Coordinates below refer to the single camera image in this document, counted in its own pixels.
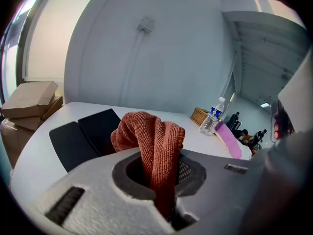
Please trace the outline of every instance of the gray panel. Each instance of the gray panel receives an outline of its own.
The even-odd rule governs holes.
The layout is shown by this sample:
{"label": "gray panel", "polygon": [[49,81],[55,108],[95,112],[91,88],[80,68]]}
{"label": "gray panel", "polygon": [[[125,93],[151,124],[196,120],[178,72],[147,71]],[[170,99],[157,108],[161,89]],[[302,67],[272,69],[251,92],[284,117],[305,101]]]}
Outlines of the gray panel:
{"label": "gray panel", "polygon": [[90,160],[72,170],[39,199],[36,207],[46,214],[72,186],[85,193],[63,223],[76,234],[169,234],[174,231],[153,201],[125,195],[112,180],[112,167],[139,148]]}
{"label": "gray panel", "polygon": [[[223,209],[227,212],[237,210],[237,214],[241,215],[256,191],[263,164],[187,150],[182,150],[181,153],[205,167],[206,180],[195,195],[177,198],[176,208],[180,214],[191,215],[195,220],[211,216],[217,210]],[[248,170],[245,174],[226,170],[224,167],[227,164],[243,166]]]}

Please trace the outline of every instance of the cardboard box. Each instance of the cardboard box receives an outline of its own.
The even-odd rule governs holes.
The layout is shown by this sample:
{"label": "cardboard box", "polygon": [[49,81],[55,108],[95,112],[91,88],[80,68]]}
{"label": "cardboard box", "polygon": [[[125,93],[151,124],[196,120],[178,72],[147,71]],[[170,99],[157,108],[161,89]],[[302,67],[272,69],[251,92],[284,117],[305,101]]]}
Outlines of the cardboard box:
{"label": "cardboard box", "polygon": [[11,118],[10,121],[18,126],[36,131],[44,121],[46,121],[53,113],[61,108],[63,104],[62,96],[54,96],[49,103],[47,112],[42,117],[22,117],[22,118]]}
{"label": "cardboard box", "polygon": [[7,119],[2,121],[1,137],[12,168],[33,134],[34,131],[16,126]]}
{"label": "cardboard box", "polygon": [[42,117],[57,88],[53,81],[20,84],[2,106],[4,118]]}

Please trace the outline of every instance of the wicker basket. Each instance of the wicker basket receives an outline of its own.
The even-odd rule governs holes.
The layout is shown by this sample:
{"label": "wicker basket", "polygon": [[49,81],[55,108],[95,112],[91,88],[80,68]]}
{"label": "wicker basket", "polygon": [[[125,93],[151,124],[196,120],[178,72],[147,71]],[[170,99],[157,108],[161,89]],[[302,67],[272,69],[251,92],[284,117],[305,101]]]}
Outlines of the wicker basket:
{"label": "wicker basket", "polygon": [[196,107],[190,119],[200,126],[208,114],[207,110]]}

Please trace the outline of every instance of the white surface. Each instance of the white surface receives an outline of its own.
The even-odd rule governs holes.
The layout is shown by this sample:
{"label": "white surface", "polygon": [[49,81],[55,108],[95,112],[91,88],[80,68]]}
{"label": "white surface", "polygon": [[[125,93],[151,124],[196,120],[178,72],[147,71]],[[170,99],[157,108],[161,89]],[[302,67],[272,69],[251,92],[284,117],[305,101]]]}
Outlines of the white surface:
{"label": "white surface", "polygon": [[31,36],[26,80],[63,82],[68,44],[90,0],[48,0]]}
{"label": "white surface", "polygon": [[299,70],[278,95],[295,132],[313,129],[313,54],[308,52]]}
{"label": "white surface", "polygon": [[268,132],[264,135],[263,142],[259,142],[262,148],[272,147],[273,142],[270,140],[271,115],[261,106],[258,106],[245,98],[238,96],[234,103],[225,111],[223,118],[229,119],[231,115],[239,112],[239,130],[246,129],[248,134],[253,136],[258,131],[266,129]]}
{"label": "white surface", "polygon": [[[24,205],[33,203],[47,187],[67,174],[52,146],[49,137],[50,130],[110,108],[120,118],[127,112],[139,110],[72,102],[62,107],[40,126],[25,146],[15,165],[11,190],[18,202]],[[162,121],[172,121],[183,127],[186,131],[184,149],[231,158],[219,139],[215,135],[207,137],[200,134],[199,127],[189,119],[188,115],[159,111],[147,112],[160,117]],[[246,146],[242,145],[242,147],[242,159],[248,160],[251,152]]]}
{"label": "white surface", "polygon": [[[216,105],[234,56],[222,1],[91,0],[68,48],[67,102],[188,114]],[[155,28],[128,75],[142,16],[153,18]]]}

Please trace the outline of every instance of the bottle label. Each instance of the bottle label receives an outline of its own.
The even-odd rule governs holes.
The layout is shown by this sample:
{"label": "bottle label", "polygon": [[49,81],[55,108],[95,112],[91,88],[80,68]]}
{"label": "bottle label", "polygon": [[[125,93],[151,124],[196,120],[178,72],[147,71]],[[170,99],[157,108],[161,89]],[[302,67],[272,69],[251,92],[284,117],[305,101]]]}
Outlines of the bottle label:
{"label": "bottle label", "polygon": [[221,113],[222,113],[221,111],[219,111],[218,109],[215,109],[214,107],[212,107],[211,111],[210,111],[210,116],[215,117],[216,119],[218,119],[220,117]]}

